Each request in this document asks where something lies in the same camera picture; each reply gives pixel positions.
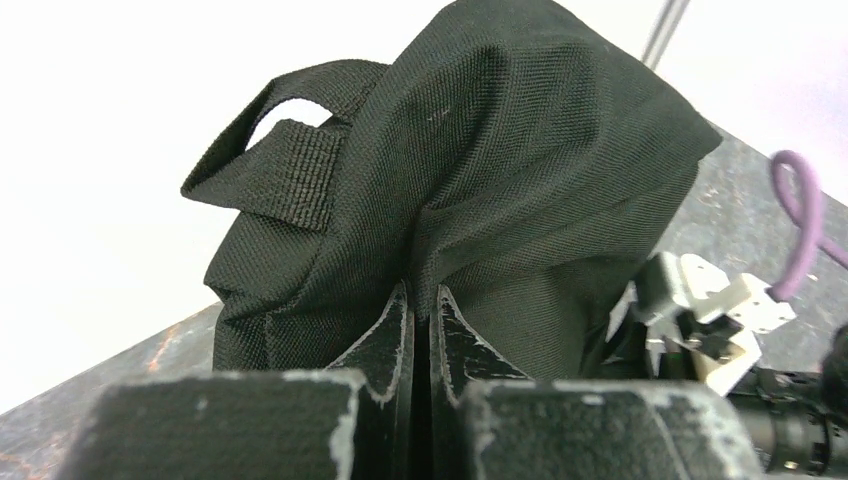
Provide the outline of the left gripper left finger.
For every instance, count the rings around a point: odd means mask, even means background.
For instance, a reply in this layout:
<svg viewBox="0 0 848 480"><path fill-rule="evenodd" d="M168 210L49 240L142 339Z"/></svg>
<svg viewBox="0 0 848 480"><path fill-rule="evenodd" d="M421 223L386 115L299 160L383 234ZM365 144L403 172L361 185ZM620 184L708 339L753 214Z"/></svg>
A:
<svg viewBox="0 0 848 480"><path fill-rule="evenodd" d="M403 479L414 318L397 285L327 367L152 377L109 388L62 479Z"/></svg>

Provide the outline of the black student backpack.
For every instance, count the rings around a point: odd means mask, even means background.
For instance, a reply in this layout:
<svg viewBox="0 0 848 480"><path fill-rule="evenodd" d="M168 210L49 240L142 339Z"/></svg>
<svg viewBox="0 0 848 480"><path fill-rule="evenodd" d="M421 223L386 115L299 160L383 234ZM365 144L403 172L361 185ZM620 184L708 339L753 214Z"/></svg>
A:
<svg viewBox="0 0 848 480"><path fill-rule="evenodd" d="M238 215L206 285L218 370L323 367L405 283L537 379L604 378L609 315L721 135L552 1L456 1L391 64L272 80L184 197Z"/></svg>

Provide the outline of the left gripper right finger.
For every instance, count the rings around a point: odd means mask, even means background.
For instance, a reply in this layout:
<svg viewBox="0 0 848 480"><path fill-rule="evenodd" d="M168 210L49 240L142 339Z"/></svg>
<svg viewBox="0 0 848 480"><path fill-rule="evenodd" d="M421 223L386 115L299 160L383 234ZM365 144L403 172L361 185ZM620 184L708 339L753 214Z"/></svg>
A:
<svg viewBox="0 0 848 480"><path fill-rule="evenodd" d="M694 383L535 381L440 287L430 319L436 479L758 479L738 415Z"/></svg>

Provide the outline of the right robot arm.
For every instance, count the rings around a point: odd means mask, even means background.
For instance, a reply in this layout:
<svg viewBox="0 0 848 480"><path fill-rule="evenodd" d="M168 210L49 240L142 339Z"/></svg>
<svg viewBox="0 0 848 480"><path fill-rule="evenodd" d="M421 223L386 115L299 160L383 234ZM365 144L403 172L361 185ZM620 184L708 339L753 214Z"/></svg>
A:
<svg viewBox="0 0 848 480"><path fill-rule="evenodd" d="M769 474L847 477L847 327L818 372L756 366L727 396Z"/></svg>

